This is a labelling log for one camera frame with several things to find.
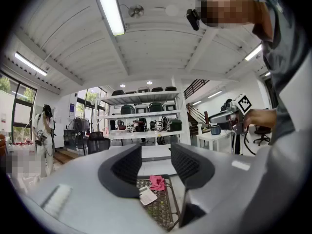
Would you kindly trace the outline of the person's right hand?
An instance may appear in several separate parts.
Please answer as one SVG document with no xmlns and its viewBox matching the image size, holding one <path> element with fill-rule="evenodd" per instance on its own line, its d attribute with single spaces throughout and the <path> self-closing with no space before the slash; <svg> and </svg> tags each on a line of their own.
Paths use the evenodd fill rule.
<svg viewBox="0 0 312 234">
<path fill-rule="evenodd" d="M 251 124 L 271 128 L 270 111 L 260 110 L 260 109 L 251 109 L 244 116 L 244 121 L 243 121 L 244 130 L 246 130 Z"/>
</svg>

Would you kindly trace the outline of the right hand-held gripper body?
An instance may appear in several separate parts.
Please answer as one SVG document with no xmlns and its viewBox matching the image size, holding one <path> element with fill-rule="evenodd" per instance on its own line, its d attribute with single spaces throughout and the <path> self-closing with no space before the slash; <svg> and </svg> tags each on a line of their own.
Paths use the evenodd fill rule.
<svg viewBox="0 0 312 234">
<path fill-rule="evenodd" d="M 228 103 L 227 113 L 229 113 L 229 115 L 226 116 L 226 119 L 236 134 L 245 133 L 244 118 L 251 107 L 252 104 L 245 94 L 238 95 L 234 100 Z"/>
</svg>

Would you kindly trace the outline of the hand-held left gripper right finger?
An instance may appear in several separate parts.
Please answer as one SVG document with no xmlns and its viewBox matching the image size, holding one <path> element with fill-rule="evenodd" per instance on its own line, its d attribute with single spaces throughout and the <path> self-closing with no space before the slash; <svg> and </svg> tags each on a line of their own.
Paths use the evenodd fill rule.
<svg viewBox="0 0 312 234">
<path fill-rule="evenodd" d="M 246 211 L 251 201 L 243 182 L 250 157 L 208 151 L 187 144 L 171 145 L 171 162 L 185 186 L 177 234 L 254 234 Z"/>
</svg>

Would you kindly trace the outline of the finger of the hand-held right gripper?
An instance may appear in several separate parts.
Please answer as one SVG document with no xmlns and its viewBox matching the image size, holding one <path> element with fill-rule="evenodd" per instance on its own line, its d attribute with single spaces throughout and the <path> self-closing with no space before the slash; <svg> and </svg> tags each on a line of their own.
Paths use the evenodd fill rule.
<svg viewBox="0 0 312 234">
<path fill-rule="evenodd" d="M 218 114 L 212 115 L 208 118 L 212 124 L 230 123 L 237 122 L 238 111 L 221 111 Z"/>
</svg>

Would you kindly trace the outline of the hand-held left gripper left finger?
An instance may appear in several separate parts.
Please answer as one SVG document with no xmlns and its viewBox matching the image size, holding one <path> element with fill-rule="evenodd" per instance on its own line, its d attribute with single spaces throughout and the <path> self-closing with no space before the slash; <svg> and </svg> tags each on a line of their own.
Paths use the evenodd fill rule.
<svg viewBox="0 0 312 234">
<path fill-rule="evenodd" d="M 162 234 L 139 200 L 141 165 L 134 144 L 76 158 L 40 181 L 25 206 L 53 234 Z"/>
</svg>

